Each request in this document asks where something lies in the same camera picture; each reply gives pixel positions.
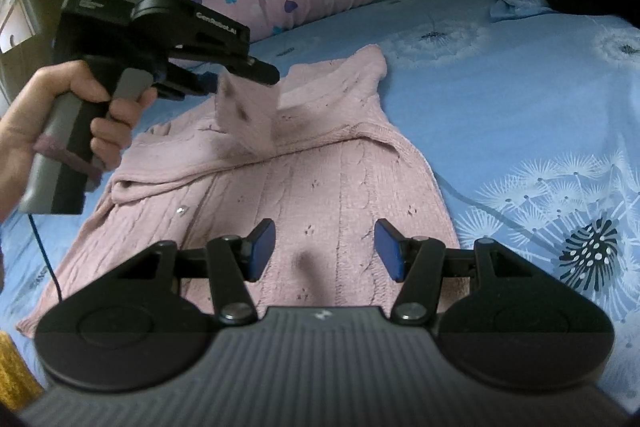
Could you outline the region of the person's left hand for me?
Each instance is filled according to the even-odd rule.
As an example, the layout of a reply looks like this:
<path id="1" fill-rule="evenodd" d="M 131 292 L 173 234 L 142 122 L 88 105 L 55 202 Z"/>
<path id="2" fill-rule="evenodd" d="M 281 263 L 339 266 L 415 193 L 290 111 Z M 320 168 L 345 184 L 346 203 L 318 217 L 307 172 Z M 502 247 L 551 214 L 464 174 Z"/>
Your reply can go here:
<path id="1" fill-rule="evenodd" d="M 9 217 L 29 190 L 41 135 L 64 143 L 78 118 L 89 153 L 102 161 L 104 170 L 112 171 L 156 96 L 156 90 L 148 88 L 135 100 L 112 98 L 84 61 L 38 69 L 1 118 L 1 218 Z"/>

